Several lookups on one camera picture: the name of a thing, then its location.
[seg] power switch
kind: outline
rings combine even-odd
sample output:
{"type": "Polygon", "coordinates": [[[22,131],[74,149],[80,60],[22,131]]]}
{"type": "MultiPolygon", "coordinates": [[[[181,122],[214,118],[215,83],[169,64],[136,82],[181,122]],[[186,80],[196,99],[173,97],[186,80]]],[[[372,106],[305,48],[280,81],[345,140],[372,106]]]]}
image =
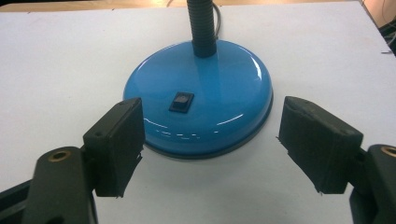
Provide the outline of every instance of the power switch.
{"type": "Polygon", "coordinates": [[[176,93],[176,96],[169,107],[170,111],[187,113],[189,111],[192,98],[194,98],[193,93],[181,92],[176,93]]]}

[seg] brass screw hole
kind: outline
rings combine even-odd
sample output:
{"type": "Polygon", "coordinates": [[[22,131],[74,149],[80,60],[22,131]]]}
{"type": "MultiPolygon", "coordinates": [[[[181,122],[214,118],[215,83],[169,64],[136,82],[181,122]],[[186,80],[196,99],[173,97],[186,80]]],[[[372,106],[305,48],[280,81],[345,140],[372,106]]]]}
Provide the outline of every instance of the brass screw hole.
{"type": "Polygon", "coordinates": [[[396,147],[381,147],[382,152],[396,158],[396,147]]]}
{"type": "Polygon", "coordinates": [[[72,153],[68,150],[57,151],[49,156],[49,161],[63,161],[67,159],[72,153]]]}

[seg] white table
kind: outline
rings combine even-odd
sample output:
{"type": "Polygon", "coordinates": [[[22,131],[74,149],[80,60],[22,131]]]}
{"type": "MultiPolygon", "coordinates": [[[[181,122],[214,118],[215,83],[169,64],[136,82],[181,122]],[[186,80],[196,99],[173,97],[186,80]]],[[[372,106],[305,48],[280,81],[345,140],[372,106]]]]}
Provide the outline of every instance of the white table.
{"type": "MultiPolygon", "coordinates": [[[[260,133],[236,151],[180,161],[146,149],[123,199],[97,198],[101,223],[351,223],[345,195],[320,195],[276,136],[286,95],[321,105],[396,145],[396,60],[358,2],[221,7],[220,38],[255,52],[274,86],[260,133]]],[[[181,8],[0,13],[0,190],[43,153],[82,135],[121,100],[153,52],[191,39],[181,8]]]]}

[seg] blue lamp base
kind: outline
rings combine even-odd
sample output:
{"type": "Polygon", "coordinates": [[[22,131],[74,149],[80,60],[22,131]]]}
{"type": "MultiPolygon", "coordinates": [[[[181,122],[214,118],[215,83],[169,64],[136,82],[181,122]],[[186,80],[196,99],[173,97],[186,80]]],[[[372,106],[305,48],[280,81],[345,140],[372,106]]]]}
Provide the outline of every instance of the blue lamp base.
{"type": "Polygon", "coordinates": [[[148,147],[205,159],[242,146],[261,129],[273,101],[267,69],[238,45],[218,40],[217,47],[198,58],[191,42],[170,46],[132,72],[123,98],[142,98],[148,147]]]}

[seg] desk lamp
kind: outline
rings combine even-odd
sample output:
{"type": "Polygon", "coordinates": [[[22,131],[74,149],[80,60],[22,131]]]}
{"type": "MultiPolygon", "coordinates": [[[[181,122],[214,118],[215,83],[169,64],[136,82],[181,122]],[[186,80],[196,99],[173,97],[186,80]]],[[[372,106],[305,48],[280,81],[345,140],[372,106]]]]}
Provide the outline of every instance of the desk lamp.
{"type": "Polygon", "coordinates": [[[271,110],[273,92],[256,55],[216,39],[212,0],[187,5],[192,41],[161,49],[138,65],[123,98],[142,98],[149,148],[205,159],[250,140],[271,110]]]}

